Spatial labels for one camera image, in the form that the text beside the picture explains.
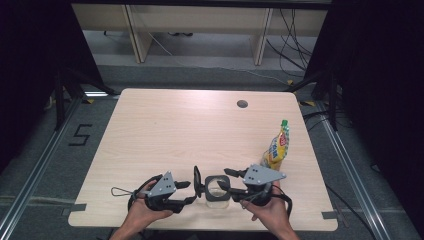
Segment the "black strap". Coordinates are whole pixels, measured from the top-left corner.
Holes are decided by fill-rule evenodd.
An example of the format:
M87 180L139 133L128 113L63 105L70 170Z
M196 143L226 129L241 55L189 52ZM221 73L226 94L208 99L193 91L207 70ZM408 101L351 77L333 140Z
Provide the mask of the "black strap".
M290 214L291 211L293 209L293 201L291 200L291 198L289 196L287 196L285 193L281 193L280 195L276 195L276 194L271 194L271 197L277 197L280 198L282 200L284 200L285 202L287 202L287 216L290 218Z
M130 210L132 204L134 203L135 200L137 200L137 194L151 181L156 180L159 181L162 178L162 174L151 177L149 180L147 180L146 182L144 182L137 190L134 190L134 192L132 192L130 199L128 200L128 211Z

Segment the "tape mark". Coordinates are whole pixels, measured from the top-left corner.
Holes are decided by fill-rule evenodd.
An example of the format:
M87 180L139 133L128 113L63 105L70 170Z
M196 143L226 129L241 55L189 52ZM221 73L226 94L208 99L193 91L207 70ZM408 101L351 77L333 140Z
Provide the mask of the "tape mark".
M337 219L337 213L336 212L321 212L322 218L327 219Z
M313 101L300 101L299 106L315 107L315 102L313 102Z
M71 212L82 212L85 211L85 209L87 208L87 204L86 203L79 203L79 204L74 204L70 211Z
M293 81L293 80L291 80L291 79L289 79L289 80L287 80L287 84L288 84L289 86L293 86L293 85L294 85L294 81Z
M69 146L72 146L72 147L74 147L74 146L85 146L90 135L79 134L79 131L82 127L92 127L92 126L93 126L93 124L80 124L80 125L78 125L77 131L74 133L74 137L82 137L82 138L84 138L84 142L83 143L70 143Z
M92 104L94 102L94 99L85 99L82 101L83 104Z

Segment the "finger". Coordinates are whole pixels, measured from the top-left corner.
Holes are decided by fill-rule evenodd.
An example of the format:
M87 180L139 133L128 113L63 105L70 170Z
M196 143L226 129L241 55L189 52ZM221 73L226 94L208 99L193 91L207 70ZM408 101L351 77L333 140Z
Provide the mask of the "finger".
M250 204L251 202L249 201L240 200L240 203L245 209L253 214L260 209L260 207L256 206L255 204Z
M146 186L144 186L143 190L148 190L150 189L157 181L156 180L152 180L149 183L146 184Z
M174 212L172 212L171 210L163 210L163 211L159 211L157 212L160 218L167 218L169 216L171 216L172 214L174 214Z
M272 182L272 185L274 185L275 187L272 188L272 193L273 194L280 194L280 181L274 181Z

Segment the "black cable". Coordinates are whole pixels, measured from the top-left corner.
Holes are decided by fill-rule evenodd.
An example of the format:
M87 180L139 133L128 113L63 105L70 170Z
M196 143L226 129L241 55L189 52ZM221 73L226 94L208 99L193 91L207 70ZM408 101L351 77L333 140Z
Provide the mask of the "black cable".
M289 196L287 196L284 191L280 188L275 186L274 184L272 185L272 187L277 188L278 190L280 190L280 195L275 195L275 194L271 194L271 197L278 197L280 199L282 199L283 201L287 202L287 217L290 218L290 214L291 211L293 209L293 201L291 200L291 198Z
M296 35L296 30L295 30L296 25L295 25L295 19L294 19L294 18L295 18L295 12L293 12L293 10L292 10L292 24L290 25L290 28L289 28L289 26L288 26L288 24L287 24L287 21L286 21L286 18L284 17L284 14L283 14L282 10L280 9L280 15L281 15L281 18L283 19L284 24L286 25L286 28L287 28L287 31L288 31L288 35L287 35L286 40L284 40L283 36L281 36L281 38L282 38L282 39L283 39L283 41L285 42L285 45L289 46L291 49L293 49L293 50L295 50L295 51L298 51L298 52L300 52L300 53L302 53L302 54L306 54L306 55L311 56L311 55L312 55L312 53L311 53L309 50L307 50L305 47L303 47L303 46L302 46L302 44L300 44L300 43L299 43L299 41L297 40L297 35ZM294 43L296 44L297 49L296 49L296 48L294 48L293 46L291 46L291 45L287 42L287 41L288 41L288 39L289 39L290 37L292 37L292 39L293 39Z
M317 123L315 123L314 125L312 125L312 127L310 127L308 129L308 132L311 131L314 127L316 127L318 124L324 122L325 120L328 120L328 118L321 119L320 121L318 121Z
M365 228L370 232L372 238L377 239L371 227L364 221L364 219L362 219L362 217L359 216L359 214L355 210L353 210L353 208L339 194L337 194L336 191L334 191L330 186L328 186L327 183L325 183L325 187L328 188L328 190L330 190L337 198L339 198L340 201L342 201L346 205L346 207L349 208L349 210L362 222L362 224L364 224Z
M305 71L306 69L302 66L300 66L299 64L297 64L296 62L294 62L293 60L291 60L289 57L287 57L286 55L284 55L283 53L281 53L280 51L278 51L267 39L266 42L268 43L268 45L277 53L280 55L280 57L285 58L287 61L293 63L294 65L296 65L296 67L302 69L303 71Z
M242 200L252 203L256 198L258 198L261 195L262 195L262 192L258 192L254 195L247 196L247 197L243 198Z
M134 203L135 200L137 200L137 194L145 187L147 186L147 184L149 184L151 181L159 181L162 178L162 174L159 174L157 176L151 177L149 180L147 180L146 182L144 182L137 190L135 190L132 194L130 199L128 199L128 204L127 204L127 208L128 211L130 211L130 208L132 206L132 204Z
M289 76L292 76L292 77L304 77L304 76L299 76L299 75L296 75L296 74L291 74L291 73L288 73L287 71L285 71L284 70L284 68L283 68L283 66L281 65L281 55L280 55L280 58L279 58L279 63L280 63L280 69L281 69L281 71L283 71L285 74L287 74L287 75L289 75Z
M321 111L321 112L308 113L306 115L303 115L303 120L308 120L312 117L315 117L315 116L321 115L321 114L328 114L328 110L327 111Z
M298 53L299 53L299 57L302 60L302 64L306 68L306 65L308 64L308 61L306 61L306 58L303 55L302 50L300 50L300 45L301 44L297 40L295 17L296 17L296 10L295 9L292 9L293 34L291 34L291 35L292 35L292 39L293 39L294 43L296 44L296 47L297 47L297 50L298 50Z

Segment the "aluminum rail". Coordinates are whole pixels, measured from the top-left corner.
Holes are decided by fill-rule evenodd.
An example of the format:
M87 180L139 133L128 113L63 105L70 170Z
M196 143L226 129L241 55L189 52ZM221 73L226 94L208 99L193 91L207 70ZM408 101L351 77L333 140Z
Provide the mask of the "aluminum rail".
M317 102L317 107L318 111L326 110L322 102ZM349 179L353 191L355 192L356 198L358 199L359 204L361 205L364 211L365 217L367 218L368 223L370 224L371 230L373 231L376 239L392 239L386 229L386 226L384 225L380 213L378 212L374 202L368 194L361 180L361 177L356 171L356 168L352 163L352 160L350 159L349 154L347 153L339 134L333 130L330 122L326 120L325 116L321 116L321 119L325 120L323 121L325 130L327 131L327 134L330 137L331 143L333 144L334 149L336 150L337 155L340 159L340 163L343 166L347 178Z
M53 132L52 137L47 143L46 148L38 159L35 167L32 169L28 179L22 187L19 194L16 196L7 213L4 215L0 224L0 239L9 239L15 229L20 217L22 216L26 205L28 204L32 194L34 193L38 183L40 182L49 162L52 158L60 140L67 129L67 125L72 115L81 104L81 98L73 99L66 111L66 118L62 126Z

